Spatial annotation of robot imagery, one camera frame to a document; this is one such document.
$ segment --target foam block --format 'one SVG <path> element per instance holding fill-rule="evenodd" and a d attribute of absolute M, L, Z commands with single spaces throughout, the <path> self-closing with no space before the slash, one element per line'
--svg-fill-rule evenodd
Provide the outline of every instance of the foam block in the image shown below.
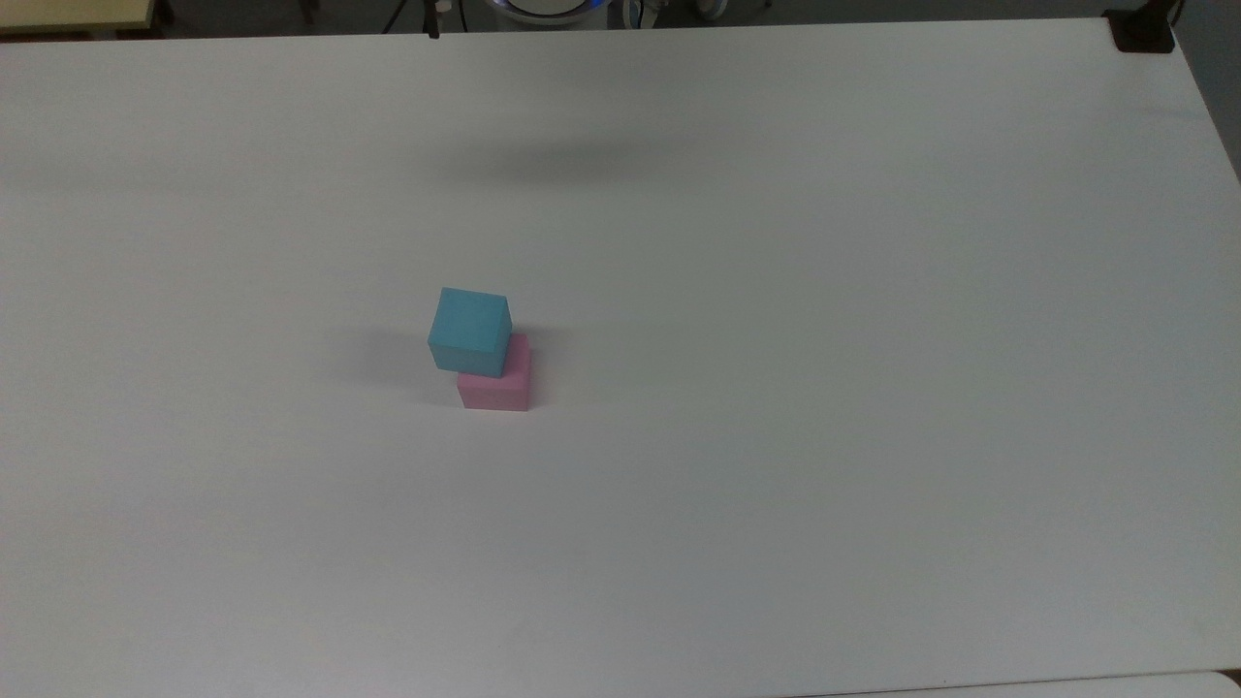
<path fill-rule="evenodd" d="M 457 376 L 457 391 L 462 404 L 470 410 L 509 410 L 525 412 L 530 409 L 530 342 L 524 334 L 509 339 L 508 358 L 500 378 L 473 374 Z"/>
<path fill-rule="evenodd" d="M 443 288 L 427 344 L 436 365 L 446 371 L 500 378 L 511 333 L 504 296 Z"/>

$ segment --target table surface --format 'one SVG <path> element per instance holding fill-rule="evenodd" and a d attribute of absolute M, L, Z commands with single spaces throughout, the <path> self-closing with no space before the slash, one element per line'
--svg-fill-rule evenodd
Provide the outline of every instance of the table surface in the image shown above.
<path fill-rule="evenodd" d="M 155 0 L 2 0 L 0 34 L 150 26 Z"/>
<path fill-rule="evenodd" d="M 1241 664 L 1241 188 L 1179 52 L 1054 20 L 0 62 L 5 694 Z M 459 407 L 442 286 L 509 296 L 531 412 Z"/>
<path fill-rule="evenodd" d="M 975 686 L 875 693 L 876 698 L 1239 698 L 1241 688 L 1219 673 L 1184 673 L 1010 686 Z"/>

